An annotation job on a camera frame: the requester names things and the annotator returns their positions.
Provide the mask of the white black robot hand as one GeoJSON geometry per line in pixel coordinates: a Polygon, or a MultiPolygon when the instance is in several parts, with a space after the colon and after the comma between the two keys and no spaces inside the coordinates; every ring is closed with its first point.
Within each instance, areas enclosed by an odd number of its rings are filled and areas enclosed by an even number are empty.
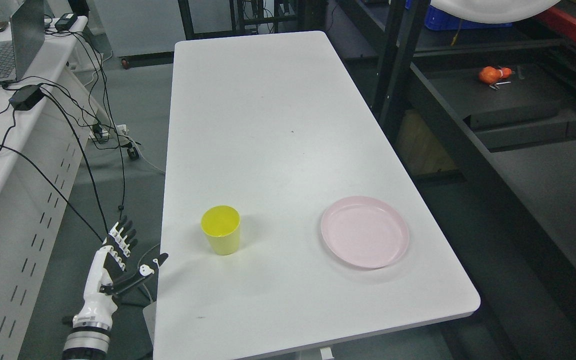
{"type": "Polygon", "coordinates": [[[152,260],[140,261],[137,269],[128,270],[128,260],[137,246],[133,222],[126,216],[114,224],[94,253],[83,290],[84,305],[72,319],[73,328],[96,327],[110,330],[112,315],[121,297],[155,276],[169,258],[164,252],[152,260]]]}

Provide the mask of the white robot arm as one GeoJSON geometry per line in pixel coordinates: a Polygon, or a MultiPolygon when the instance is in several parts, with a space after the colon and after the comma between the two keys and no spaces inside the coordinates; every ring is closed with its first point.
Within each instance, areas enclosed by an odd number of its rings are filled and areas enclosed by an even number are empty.
{"type": "Polygon", "coordinates": [[[62,349],[62,360],[105,360],[110,333],[109,326],[101,322],[74,325],[62,349]]]}

